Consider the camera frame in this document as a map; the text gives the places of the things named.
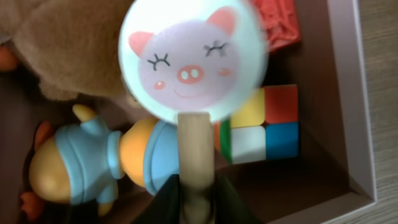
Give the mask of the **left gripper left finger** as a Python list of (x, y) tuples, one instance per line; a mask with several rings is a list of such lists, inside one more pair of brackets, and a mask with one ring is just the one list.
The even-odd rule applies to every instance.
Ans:
[(171, 175), (147, 208), (131, 224), (179, 224), (180, 181)]

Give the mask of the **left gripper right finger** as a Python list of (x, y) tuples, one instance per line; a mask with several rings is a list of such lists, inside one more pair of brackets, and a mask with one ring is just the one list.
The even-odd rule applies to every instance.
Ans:
[(216, 224), (262, 224), (243, 202), (231, 182), (222, 175), (215, 182)]

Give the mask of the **colourful 2x2 puzzle cube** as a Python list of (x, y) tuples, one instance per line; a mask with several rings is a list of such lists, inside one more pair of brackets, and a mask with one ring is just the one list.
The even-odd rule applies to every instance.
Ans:
[(264, 86), (235, 114), (214, 126), (215, 149), (230, 164), (297, 157), (297, 85)]

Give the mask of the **blue orange duck toy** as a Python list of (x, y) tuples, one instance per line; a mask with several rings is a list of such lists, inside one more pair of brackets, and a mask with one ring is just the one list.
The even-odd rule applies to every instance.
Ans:
[(118, 181), (124, 176), (156, 195), (179, 173), (176, 126), (144, 118), (123, 133), (109, 129), (85, 105), (72, 110), (79, 123), (53, 129), (43, 121), (35, 131), (27, 172), (31, 189), (21, 194), (21, 211), (29, 221), (41, 216), (45, 202), (81, 205), (96, 200), (103, 216), (118, 199)]

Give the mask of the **wooden pig rattle drum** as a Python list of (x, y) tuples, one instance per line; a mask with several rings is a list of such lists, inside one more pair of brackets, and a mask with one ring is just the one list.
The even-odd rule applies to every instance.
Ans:
[(214, 218), (213, 124), (263, 79), (267, 44), (249, 1), (136, 0), (119, 35), (119, 64), (134, 98), (178, 134), (182, 217)]

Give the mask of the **white pink-lined cardboard box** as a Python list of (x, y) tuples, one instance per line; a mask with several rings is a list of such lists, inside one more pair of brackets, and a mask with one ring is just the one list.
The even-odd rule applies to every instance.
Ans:
[[(30, 71), (30, 34), (53, 4), (7, 1), (1, 24), (26, 25), (12, 49), (24, 59), (1, 74), (1, 222), (19, 223), (23, 166), (37, 124), (72, 121), (69, 102), (45, 99)], [(376, 201), (374, 162), (357, 1), (299, 0), (301, 40), (271, 57), (266, 83), (298, 86), (300, 156), (229, 166), (223, 173), (256, 216), (269, 223), (323, 223)]]

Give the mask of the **brown plush toy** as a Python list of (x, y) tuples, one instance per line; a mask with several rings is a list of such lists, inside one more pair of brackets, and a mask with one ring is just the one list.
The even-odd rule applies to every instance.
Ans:
[(118, 40), (133, 0), (1, 0), (1, 31), (50, 100), (123, 96)]

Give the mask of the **red toy fire truck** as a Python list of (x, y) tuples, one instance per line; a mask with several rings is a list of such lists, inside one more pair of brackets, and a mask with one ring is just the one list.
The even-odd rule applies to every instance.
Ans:
[(269, 52), (301, 41), (294, 0), (251, 0), (256, 8), (261, 30), (269, 43)]

